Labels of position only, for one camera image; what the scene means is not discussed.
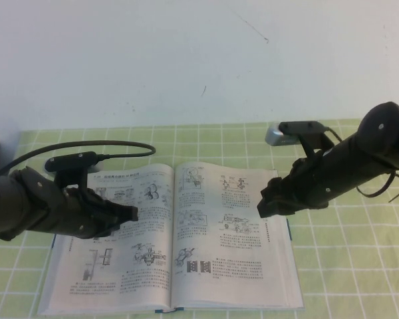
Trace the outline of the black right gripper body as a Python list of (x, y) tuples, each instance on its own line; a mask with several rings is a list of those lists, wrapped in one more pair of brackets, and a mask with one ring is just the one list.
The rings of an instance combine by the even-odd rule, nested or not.
[(290, 174), (283, 179), (280, 215), (294, 215), (305, 209), (324, 209), (329, 206), (326, 191), (316, 180), (315, 174), (323, 168), (323, 159), (331, 150), (318, 151), (315, 158), (299, 158), (292, 165)]

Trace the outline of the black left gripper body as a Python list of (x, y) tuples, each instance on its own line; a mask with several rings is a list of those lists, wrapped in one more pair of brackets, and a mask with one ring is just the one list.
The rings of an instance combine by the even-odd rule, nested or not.
[(64, 203), (54, 211), (56, 221), (50, 231), (79, 239), (93, 239), (99, 221), (116, 219), (107, 208), (107, 201), (88, 189), (83, 193), (78, 188), (63, 189)]

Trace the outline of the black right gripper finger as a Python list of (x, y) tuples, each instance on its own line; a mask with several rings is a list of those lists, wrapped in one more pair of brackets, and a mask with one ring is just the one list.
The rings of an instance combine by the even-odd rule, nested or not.
[(286, 197), (287, 194), (287, 179), (282, 177), (270, 179), (267, 186), (261, 190), (262, 198)]
[(262, 198), (257, 205), (260, 218), (268, 218), (276, 215), (288, 216), (290, 215), (290, 206), (284, 199)]

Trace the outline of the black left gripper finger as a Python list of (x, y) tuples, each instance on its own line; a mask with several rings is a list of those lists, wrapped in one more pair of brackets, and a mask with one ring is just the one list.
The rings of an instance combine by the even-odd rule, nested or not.
[(109, 221), (99, 221), (96, 229), (95, 237), (103, 238), (108, 237), (113, 232), (120, 229), (121, 224), (124, 223), (124, 220), (121, 218), (109, 220)]
[(119, 222), (138, 221), (138, 208), (107, 201), (107, 208)]

